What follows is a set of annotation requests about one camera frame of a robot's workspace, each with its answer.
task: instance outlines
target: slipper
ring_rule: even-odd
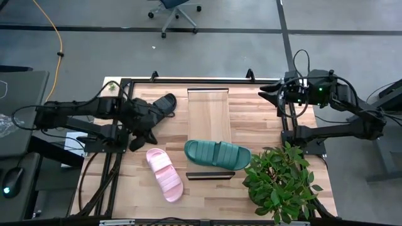
[[[146,160],[155,174],[163,196],[168,202],[177,201],[183,194],[183,182],[164,150],[153,148],[146,152]]]
[[[224,141],[190,140],[184,145],[187,158],[202,166],[218,166],[227,170],[241,170],[251,159],[247,148]]]

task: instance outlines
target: wooden table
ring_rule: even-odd
[[[106,77],[105,82],[120,77]],[[161,121],[153,132],[158,145],[146,144],[141,149],[123,155],[114,204],[114,218],[163,218],[179,217],[187,219],[221,220],[271,220],[272,215],[263,217],[254,214],[253,204],[242,185],[245,172],[236,171],[231,180],[189,181],[185,176],[187,158],[183,147],[188,135],[188,88],[227,87],[229,88],[229,117],[231,139],[234,144],[244,146],[253,153],[262,147],[280,146],[281,119],[276,116],[276,108],[257,95],[260,85],[205,85],[205,84],[136,84],[134,96],[153,102],[167,93],[177,97],[176,116]],[[102,95],[117,95],[118,90],[104,90]],[[95,120],[96,124],[111,121]],[[300,125],[315,127],[312,107],[298,118]],[[145,153],[151,148],[166,150],[184,184],[184,193],[175,203],[167,202],[160,191],[153,172],[150,170]],[[324,162],[316,156],[305,156],[310,162],[310,171],[315,173],[315,183],[323,188],[318,195],[327,210],[337,215],[330,180]],[[87,203],[99,186],[105,154],[98,154],[84,179],[82,201]],[[106,191],[103,210],[106,208],[109,191]],[[76,193],[72,214],[78,212]]]

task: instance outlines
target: computer mouse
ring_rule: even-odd
[[[7,171],[3,178],[3,196],[5,198],[14,198],[21,190],[21,180],[24,175],[24,169],[14,167]]]

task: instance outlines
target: clear plastic bag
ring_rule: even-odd
[[[20,121],[18,119],[15,119],[15,121],[18,123],[18,125],[24,124],[24,121]],[[0,114],[0,138],[5,137],[12,132],[15,132],[17,129],[18,127],[14,125],[11,117]]]

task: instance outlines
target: potted plant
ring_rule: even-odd
[[[249,188],[250,199],[258,206],[255,213],[273,213],[277,225],[280,220],[290,223],[299,216],[309,218],[309,210],[316,207],[310,203],[317,197],[310,188],[322,191],[314,181],[313,172],[306,169],[308,161],[301,157],[303,151],[288,142],[283,148],[264,148],[259,155],[252,155],[243,185]]]

